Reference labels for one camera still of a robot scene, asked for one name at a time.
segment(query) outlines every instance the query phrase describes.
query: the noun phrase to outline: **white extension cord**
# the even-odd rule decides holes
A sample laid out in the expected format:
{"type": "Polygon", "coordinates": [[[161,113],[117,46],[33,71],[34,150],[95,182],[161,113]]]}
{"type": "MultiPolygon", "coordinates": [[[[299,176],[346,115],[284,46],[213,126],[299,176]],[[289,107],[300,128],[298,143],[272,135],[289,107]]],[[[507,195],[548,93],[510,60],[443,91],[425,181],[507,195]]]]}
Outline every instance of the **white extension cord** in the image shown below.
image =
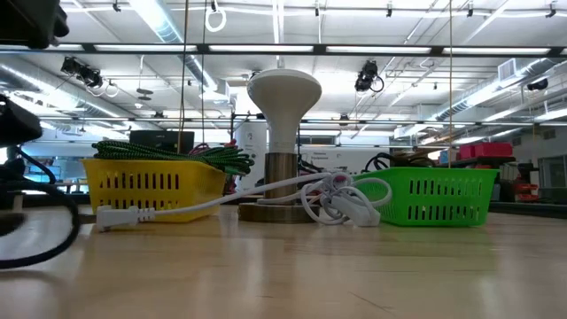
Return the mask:
{"type": "Polygon", "coordinates": [[[99,206],[97,209],[97,228],[99,230],[109,230],[111,227],[119,225],[134,226],[139,222],[152,221],[159,215],[188,214],[242,198],[243,196],[314,180],[321,181],[306,184],[303,186],[301,191],[290,196],[272,199],[259,199],[258,203],[277,204],[301,198],[301,204],[309,216],[316,222],[324,225],[337,225],[348,220],[352,220],[357,226],[368,227],[377,226],[380,223],[380,213],[375,209],[375,207],[385,205],[392,199],[392,188],[390,187],[390,184],[379,178],[364,178],[353,182],[350,175],[342,172],[333,174],[317,173],[263,185],[248,191],[241,191],[191,207],[156,211],[155,208],[139,208],[137,206],[131,206],[129,209],[113,209],[111,206],[99,206]],[[344,177],[344,181],[338,182],[337,179],[339,177],[344,177]],[[363,183],[380,183],[388,190],[388,192],[384,198],[371,202],[361,191],[354,187],[363,183]],[[321,194],[307,201],[307,194],[315,190],[320,191],[321,194]],[[311,210],[310,204],[314,203],[316,200],[320,200],[323,210],[327,213],[330,219],[323,219],[311,210]]]}

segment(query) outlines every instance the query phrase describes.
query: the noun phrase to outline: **shelf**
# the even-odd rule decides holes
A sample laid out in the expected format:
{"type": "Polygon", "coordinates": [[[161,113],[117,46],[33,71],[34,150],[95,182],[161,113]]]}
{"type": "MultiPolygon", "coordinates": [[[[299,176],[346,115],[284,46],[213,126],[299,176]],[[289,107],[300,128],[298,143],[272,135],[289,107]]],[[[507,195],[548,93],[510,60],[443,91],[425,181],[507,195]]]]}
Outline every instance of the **shelf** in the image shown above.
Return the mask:
{"type": "MultiPolygon", "coordinates": [[[[471,164],[491,165],[492,167],[499,167],[504,163],[516,161],[513,157],[478,157],[474,159],[461,159],[451,162],[451,167],[463,168],[471,164]]],[[[439,164],[437,167],[449,167],[448,163],[439,164]]]]}

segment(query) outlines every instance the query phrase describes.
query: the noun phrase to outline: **green cord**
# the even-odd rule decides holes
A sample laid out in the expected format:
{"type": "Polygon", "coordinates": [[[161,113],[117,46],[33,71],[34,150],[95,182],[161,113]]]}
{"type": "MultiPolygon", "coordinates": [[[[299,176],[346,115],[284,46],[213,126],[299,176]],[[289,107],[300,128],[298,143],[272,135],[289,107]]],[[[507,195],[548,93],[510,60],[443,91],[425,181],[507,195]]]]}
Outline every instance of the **green cord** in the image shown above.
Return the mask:
{"type": "Polygon", "coordinates": [[[98,152],[95,159],[101,160],[194,160],[218,168],[232,175],[250,173],[254,161],[236,147],[214,147],[195,155],[163,151],[154,147],[118,141],[102,141],[92,147],[98,152]]]}

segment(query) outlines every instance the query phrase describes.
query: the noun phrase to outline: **table surface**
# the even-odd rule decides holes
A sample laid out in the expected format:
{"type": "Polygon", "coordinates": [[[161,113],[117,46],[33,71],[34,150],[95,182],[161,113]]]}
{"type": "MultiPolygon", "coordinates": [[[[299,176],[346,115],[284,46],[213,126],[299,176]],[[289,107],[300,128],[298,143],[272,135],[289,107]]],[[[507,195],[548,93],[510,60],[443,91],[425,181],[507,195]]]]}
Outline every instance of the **table surface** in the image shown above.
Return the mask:
{"type": "MultiPolygon", "coordinates": [[[[68,220],[53,210],[35,209],[24,230],[0,238],[0,258],[60,240],[68,220]]],[[[235,212],[105,234],[84,227],[58,258],[0,272],[1,317],[567,317],[565,220],[356,228],[239,222],[235,212]]]]}

